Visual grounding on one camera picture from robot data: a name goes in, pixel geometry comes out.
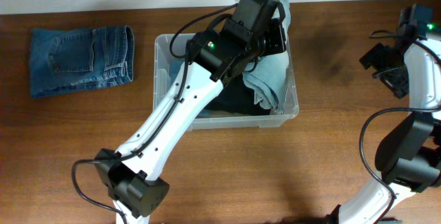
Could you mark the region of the light blue jeans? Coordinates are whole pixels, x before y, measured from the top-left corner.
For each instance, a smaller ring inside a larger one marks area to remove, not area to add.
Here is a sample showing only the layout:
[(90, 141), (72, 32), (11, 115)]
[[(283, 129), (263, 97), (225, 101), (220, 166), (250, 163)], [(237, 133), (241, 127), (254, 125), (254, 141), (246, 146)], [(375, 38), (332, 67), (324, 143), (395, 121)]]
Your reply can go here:
[(289, 50), (259, 57), (256, 67), (249, 63), (243, 72), (243, 83), (253, 92), (254, 105), (276, 114), (283, 113), (287, 93)]

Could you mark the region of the clear plastic storage bin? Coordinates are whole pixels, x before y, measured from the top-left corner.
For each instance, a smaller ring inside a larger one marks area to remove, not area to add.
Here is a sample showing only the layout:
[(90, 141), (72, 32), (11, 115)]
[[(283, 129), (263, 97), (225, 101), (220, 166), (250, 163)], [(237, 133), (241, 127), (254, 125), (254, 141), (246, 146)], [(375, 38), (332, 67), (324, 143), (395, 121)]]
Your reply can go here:
[[(172, 37), (172, 34), (161, 34), (157, 36), (154, 42), (154, 108), (158, 106), (175, 80), (172, 64), (177, 59), (170, 54)], [(188, 130), (248, 127), (277, 128), (281, 126), (285, 121), (296, 117), (299, 113), (292, 62), (289, 62), (286, 73), (287, 91), (281, 114), (271, 112), (270, 115), (245, 116), (222, 111), (209, 111), (197, 116), (188, 127)]]

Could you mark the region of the black cloth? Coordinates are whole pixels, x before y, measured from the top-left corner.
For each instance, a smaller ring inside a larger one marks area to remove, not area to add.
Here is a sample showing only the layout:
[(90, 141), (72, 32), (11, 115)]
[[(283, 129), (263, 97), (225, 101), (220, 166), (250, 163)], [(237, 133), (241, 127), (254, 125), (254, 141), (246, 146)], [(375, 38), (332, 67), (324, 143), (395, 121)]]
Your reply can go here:
[(259, 104), (254, 104), (254, 91), (244, 84), (242, 75), (232, 79), (205, 108), (251, 116), (264, 116), (271, 112), (263, 109)]

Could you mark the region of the teal blue cloth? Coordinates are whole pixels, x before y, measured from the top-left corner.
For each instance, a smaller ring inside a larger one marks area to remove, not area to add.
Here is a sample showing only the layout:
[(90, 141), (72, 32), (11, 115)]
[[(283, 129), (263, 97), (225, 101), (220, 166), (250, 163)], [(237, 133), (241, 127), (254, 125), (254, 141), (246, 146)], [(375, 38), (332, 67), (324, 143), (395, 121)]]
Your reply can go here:
[(169, 68), (169, 76), (170, 76), (170, 82), (168, 84), (168, 86), (170, 87), (172, 85), (172, 83), (176, 80), (178, 73), (181, 69), (181, 66), (184, 64), (184, 61), (181, 60), (173, 60), (170, 63), (170, 68)]

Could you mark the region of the dark blue jeans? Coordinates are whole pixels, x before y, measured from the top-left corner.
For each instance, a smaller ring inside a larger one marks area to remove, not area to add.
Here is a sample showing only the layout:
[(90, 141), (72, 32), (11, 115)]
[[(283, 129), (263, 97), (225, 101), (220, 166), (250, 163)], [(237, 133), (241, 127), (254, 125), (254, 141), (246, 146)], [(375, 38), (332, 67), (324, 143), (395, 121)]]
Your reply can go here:
[(30, 96), (98, 90), (134, 79), (134, 33), (129, 26), (32, 30)]

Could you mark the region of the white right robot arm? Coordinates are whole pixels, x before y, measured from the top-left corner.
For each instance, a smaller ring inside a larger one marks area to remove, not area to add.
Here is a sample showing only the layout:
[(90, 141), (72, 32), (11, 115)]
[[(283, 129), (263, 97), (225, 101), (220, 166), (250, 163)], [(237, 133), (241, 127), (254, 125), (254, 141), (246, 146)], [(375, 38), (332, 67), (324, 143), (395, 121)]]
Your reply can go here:
[[(376, 44), (360, 58), (364, 68), (375, 69), (380, 79), (406, 108), (387, 108), (371, 115), (359, 138), (361, 161), (371, 179), (348, 202), (337, 205), (324, 223), (384, 223), (385, 215), (401, 201), (440, 186), (440, 26), (432, 22), (432, 8), (414, 4), (401, 10), (396, 31), (376, 30), (372, 39), (394, 39), (392, 47)], [(380, 142), (375, 166), (364, 152), (365, 133), (376, 117), (405, 112), (401, 121)]]

